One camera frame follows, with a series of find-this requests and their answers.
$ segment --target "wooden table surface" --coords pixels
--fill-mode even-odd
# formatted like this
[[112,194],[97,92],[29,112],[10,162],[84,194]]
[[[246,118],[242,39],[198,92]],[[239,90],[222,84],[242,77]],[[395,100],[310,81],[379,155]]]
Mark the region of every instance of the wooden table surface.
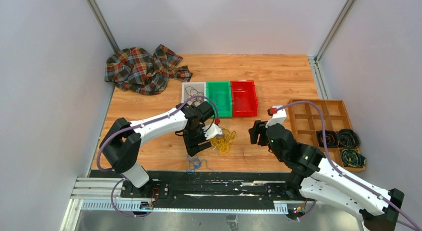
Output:
[[[289,99],[318,99],[312,71],[305,55],[231,55],[195,54],[184,57],[180,66],[188,65],[193,73],[191,82],[254,80],[258,97],[256,117],[221,118],[220,127],[235,130],[237,137],[229,155],[220,155],[218,149],[206,149],[198,153],[206,159],[214,171],[239,172],[289,172],[283,163],[268,152],[267,147],[251,145],[248,129],[255,120],[268,120],[267,109],[272,105],[286,104]],[[116,88],[101,134],[105,134],[113,122],[124,117],[128,121],[145,119],[164,113],[181,101],[182,82],[170,79],[166,90],[154,96]],[[284,124],[290,129],[290,121]],[[187,152],[181,137],[166,134],[141,147],[138,162],[146,170],[186,170]],[[101,166],[109,164],[101,157]],[[201,169],[207,170],[205,164]]]

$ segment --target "white plastic housing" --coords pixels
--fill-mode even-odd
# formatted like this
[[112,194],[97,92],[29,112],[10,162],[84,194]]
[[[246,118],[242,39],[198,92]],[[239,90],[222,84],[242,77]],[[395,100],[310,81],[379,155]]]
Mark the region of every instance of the white plastic housing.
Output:
[[[277,106],[272,106],[272,107],[279,108],[282,106],[283,105],[277,105]],[[286,117],[287,117],[286,109],[281,109],[277,111],[277,113],[272,115],[271,119],[269,119],[267,123],[265,124],[265,127],[268,128],[269,126],[277,124],[277,123],[282,125]]]
[[207,130],[205,132],[205,138],[207,140],[210,140],[210,139],[212,139],[212,138],[214,138],[214,137],[216,137],[218,135],[223,135],[223,131],[221,130],[221,128],[218,125],[214,124],[214,123],[212,123],[210,125],[204,126],[203,127],[203,130],[204,131]]
[[355,184],[346,178],[344,174],[380,193],[387,200],[390,200],[391,197],[388,195],[388,190],[362,180],[336,163],[334,165],[342,172],[342,175],[339,175],[333,169],[327,158],[323,158],[318,166],[320,171],[314,172],[301,183],[302,188],[300,189],[300,193],[302,196],[316,199],[345,210],[360,220],[362,215],[359,213],[359,209],[366,209],[366,211],[374,216],[382,215],[384,213],[383,208],[388,207],[387,202],[383,201],[382,197],[377,197],[368,190]]
[[[175,110],[176,108],[173,108],[166,113],[153,116],[145,120],[131,121],[130,126],[142,124],[142,123],[145,123],[146,121],[153,120],[161,116],[168,116],[170,113],[174,112]],[[141,139],[142,139],[141,146],[143,146],[145,143],[159,136],[162,136],[167,133],[183,130],[187,122],[188,120],[186,119],[185,114],[182,111],[178,111],[176,114],[170,116],[169,118],[156,121],[152,124],[146,125],[141,128],[136,128],[134,129],[134,131],[136,133],[141,134]]]
[[145,183],[149,180],[148,174],[138,162],[136,162],[132,168],[123,172],[123,175],[137,188],[145,185]]

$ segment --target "plaid shirt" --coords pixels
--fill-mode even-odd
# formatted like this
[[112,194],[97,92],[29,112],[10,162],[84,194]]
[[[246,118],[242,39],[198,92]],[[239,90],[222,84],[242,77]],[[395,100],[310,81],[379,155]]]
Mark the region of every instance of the plaid shirt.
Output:
[[153,56],[143,48],[126,48],[107,59],[105,81],[113,82],[123,91],[159,94],[166,89],[169,78],[182,82],[191,79],[188,66],[176,68],[182,59],[162,44]]

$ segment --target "cable bundle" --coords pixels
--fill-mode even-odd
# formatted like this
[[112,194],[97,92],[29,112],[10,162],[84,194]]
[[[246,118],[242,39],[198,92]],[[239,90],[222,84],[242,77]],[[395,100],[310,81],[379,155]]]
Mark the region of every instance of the cable bundle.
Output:
[[366,165],[365,156],[359,154],[356,149],[340,150],[340,155],[345,166],[361,168]]
[[188,157],[186,158],[186,162],[187,162],[187,168],[186,168],[186,172],[190,175],[192,175],[193,173],[195,173],[196,169],[199,169],[202,166],[202,162],[205,161],[205,165],[207,166],[208,170],[214,172],[214,174],[216,174],[215,171],[213,171],[211,168],[208,167],[208,162],[207,160],[203,159],[203,160],[199,160],[198,156],[196,157],[190,157],[188,155]]
[[[185,87],[185,92],[188,95],[188,97],[193,97],[196,95],[204,96],[204,92],[200,92],[191,86]],[[194,106],[199,106],[203,102],[204,102],[204,99],[201,97],[196,97],[196,98],[191,99],[191,104]]]
[[228,152],[230,151],[230,145],[236,138],[236,131],[230,133],[230,131],[225,128],[221,130],[223,131],[223,136],[219,138],[214,137],[211,139],[211,145],[220,150],[220,155],[228,155]]
[[[324,147],[322,130],[317,131],[316,136],[318,138],[319,146]],[[337,145],[338,145],[337,133],[332,130],[325,130],[325,141],[327,142],[328,148],[337,148]]]
[[360,139],[357,134],[350,129],[342,129],[337,133],[338,147],[340,148],[358,148]]

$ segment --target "red connector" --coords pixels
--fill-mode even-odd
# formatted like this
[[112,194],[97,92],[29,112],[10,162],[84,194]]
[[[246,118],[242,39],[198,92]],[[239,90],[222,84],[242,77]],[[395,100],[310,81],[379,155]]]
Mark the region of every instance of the red connector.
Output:
[[277,113],[276,108],[270,108],[270,114],[271,115],[276,114],[276,113]]

